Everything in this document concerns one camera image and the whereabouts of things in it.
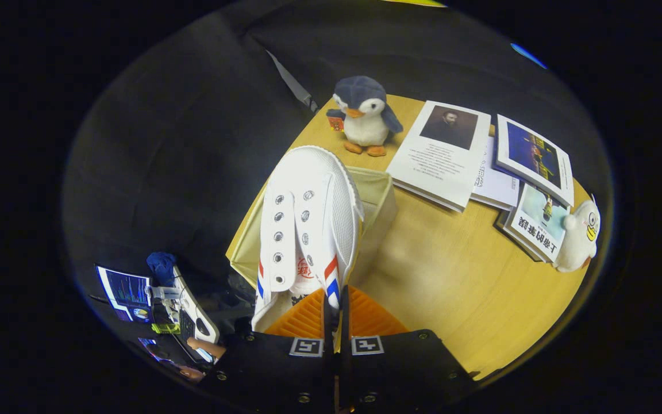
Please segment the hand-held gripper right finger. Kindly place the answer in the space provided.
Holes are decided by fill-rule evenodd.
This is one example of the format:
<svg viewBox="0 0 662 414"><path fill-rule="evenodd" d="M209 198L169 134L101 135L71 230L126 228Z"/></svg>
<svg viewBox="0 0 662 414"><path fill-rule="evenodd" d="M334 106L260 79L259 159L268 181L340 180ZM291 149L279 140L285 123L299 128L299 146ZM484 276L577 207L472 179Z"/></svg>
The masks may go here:
<svg viewBox="0 0 662 414"><path fill-rule="evenodd" d="M342 296L342 411L439 413L475 392L475 380L432 330L394 327L393 315L354 286Z"/></svg>

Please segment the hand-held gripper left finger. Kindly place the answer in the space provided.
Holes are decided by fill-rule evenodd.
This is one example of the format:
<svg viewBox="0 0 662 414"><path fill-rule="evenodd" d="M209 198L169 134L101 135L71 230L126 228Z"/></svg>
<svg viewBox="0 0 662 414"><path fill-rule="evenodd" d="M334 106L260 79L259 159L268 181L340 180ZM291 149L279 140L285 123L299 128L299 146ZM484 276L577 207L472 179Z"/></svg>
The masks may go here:
<svg viewBox="0 0 662 414"><path fill-rule="evenodd" d="M334 345L323 289L266 333L250 332L199 383L199 393L235 413L333 413Z"/></svg>

